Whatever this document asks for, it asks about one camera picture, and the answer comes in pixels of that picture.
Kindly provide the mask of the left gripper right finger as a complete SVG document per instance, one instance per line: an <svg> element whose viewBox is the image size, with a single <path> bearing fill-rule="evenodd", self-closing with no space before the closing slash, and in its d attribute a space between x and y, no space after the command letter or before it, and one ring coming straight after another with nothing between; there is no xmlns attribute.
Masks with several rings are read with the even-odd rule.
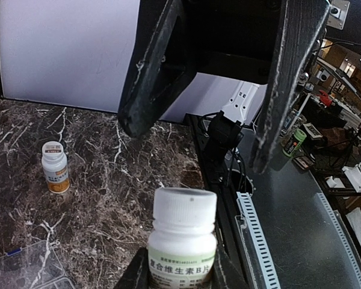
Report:
<svg viewBox="0 0 361 289"><path fill-rule="evenodd" d="M213 288L216 289L248 289L242 274L223 249L218 246L213 265Z"/></svg>

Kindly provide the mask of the large orange label pill bottle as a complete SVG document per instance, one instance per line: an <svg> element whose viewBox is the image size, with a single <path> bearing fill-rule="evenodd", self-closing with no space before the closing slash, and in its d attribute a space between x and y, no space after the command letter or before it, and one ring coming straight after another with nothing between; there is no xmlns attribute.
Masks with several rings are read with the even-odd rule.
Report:
<svg viewBox="0 0 361 289"><path fill-rule="evenodd" d="M50 192L63 194L69 189L67 155L61 143L48 141L43 145L42 167Z"/></svg>

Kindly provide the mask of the blue box latch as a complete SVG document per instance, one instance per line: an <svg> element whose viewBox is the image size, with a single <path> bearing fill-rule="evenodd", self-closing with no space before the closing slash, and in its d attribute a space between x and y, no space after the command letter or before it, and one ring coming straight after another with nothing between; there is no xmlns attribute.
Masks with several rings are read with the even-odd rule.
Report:
<svg viewBox="0 0 361 289"><path fill-rule="evenodd" d="M17 249L14 249L14 250L11 250L11 251L7 252L7 256L14 256L14 255L19 254L21 252L22 252L22 248L19 247Z"/></svg>

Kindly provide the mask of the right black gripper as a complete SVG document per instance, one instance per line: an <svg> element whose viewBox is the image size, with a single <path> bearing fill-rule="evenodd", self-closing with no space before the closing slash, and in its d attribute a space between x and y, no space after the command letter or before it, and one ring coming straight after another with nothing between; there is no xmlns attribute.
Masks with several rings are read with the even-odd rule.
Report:
<svg viewBox="0 0 361 289"><path fill-rule="evenodd" d="M121 127L130 137L147 133L197 71L268 81L249 161L264 173L329 11L329 1L141 1Z"/></svg>

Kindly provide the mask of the clear plastic pill organizer box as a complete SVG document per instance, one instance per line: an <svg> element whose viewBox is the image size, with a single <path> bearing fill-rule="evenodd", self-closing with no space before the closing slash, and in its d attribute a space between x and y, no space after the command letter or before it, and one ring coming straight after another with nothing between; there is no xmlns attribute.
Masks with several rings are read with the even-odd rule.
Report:
<svg viewBox="0 0 361 289"><path fill-rule="evenodd" d="M0 288L74 288L52 245L46 240L14 256L0 257Z"/></svg>

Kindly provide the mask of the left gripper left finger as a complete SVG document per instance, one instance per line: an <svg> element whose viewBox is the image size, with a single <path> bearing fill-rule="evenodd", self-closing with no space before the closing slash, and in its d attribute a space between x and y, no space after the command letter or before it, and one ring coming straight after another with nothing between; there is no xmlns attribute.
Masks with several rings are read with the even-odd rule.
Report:
<svg viewBox="0 0 361 289"><path fill-rule="evenodd" d="M145 247L138 249L114 289L148 289L149 266Z"/></svg>

